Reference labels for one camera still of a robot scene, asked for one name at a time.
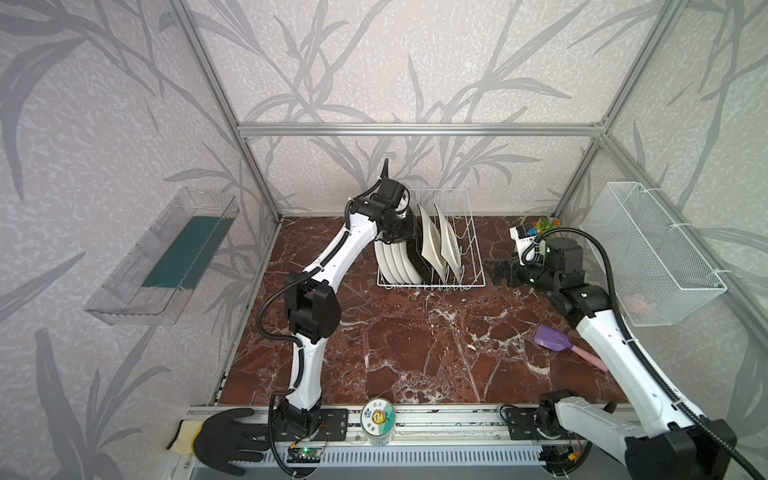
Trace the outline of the square white plate black rim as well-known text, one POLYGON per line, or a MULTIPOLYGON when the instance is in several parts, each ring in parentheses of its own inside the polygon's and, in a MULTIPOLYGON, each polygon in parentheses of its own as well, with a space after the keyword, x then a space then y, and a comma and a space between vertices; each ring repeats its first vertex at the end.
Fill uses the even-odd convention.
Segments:
POLYGON ((444 284, 448 279, 448 266, 439 252, 440 233, 427 210, 421 204, 418 205, 418 208, 422 222, 421 255, 433 267, 440 283, 444 284))

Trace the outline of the square floral plate black rim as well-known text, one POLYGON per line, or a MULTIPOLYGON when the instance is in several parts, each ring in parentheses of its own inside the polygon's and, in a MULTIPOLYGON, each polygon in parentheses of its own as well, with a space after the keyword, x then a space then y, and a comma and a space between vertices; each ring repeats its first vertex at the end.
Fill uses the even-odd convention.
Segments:
POLYGON ((420 216, 412 208, 408 210, 406 219, 411 226, 411 236, 406 241, 407 256, 419 277, 421 284, 429 285, 432 280, 433 267, 422 256, 423 247, 423 225, 420 216))

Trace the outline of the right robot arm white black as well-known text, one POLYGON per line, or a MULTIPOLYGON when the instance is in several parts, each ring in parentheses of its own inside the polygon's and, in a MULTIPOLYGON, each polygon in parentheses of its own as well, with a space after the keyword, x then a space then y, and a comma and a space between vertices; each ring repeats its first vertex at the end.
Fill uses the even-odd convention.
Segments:
POLYGON ((597 239, 576 228, 540 232, 532 224, 511 228, 510 237, 518 257, 492 262, 493 283, 545 293, 591 346, 591 353, 579 356, 614 377, 639 420, 636 425, 622 421, 610 407, 597 407, 570 389, 541 395, 529 416, 519 407, 501 406, 512 435, 585 440, 583 448, 568 454, 544 455, 547 473, 566 477, 597 447, 634 479, 722 479, 732 462, 751 478, 762 478, 738 451, 728 423, 708 418, 690 403, 633 336, 620 313, 608 254, 597 239))

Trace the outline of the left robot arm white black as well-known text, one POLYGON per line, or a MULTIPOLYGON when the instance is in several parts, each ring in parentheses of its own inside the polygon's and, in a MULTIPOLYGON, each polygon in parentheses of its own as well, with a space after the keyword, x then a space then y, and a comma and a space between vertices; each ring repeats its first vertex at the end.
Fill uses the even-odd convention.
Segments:
POLYGON ((269 419, 278 427, 272 435, 276 440, 308 438, 320 427, 325 349, 340 324, 337 292, 348 270, 369 244, 406 240, 414 230, 408 190, 389 177, 388 168, 385 160, 374 185, 347 201, 342 228, 318 258, 290 273, 285 286, 258 310, 259 334, 293 345, 289 387, 270 397, 269 419), (263 326, 266 311, 278 297, 284 301, 287 334, 271 333, 263 326))

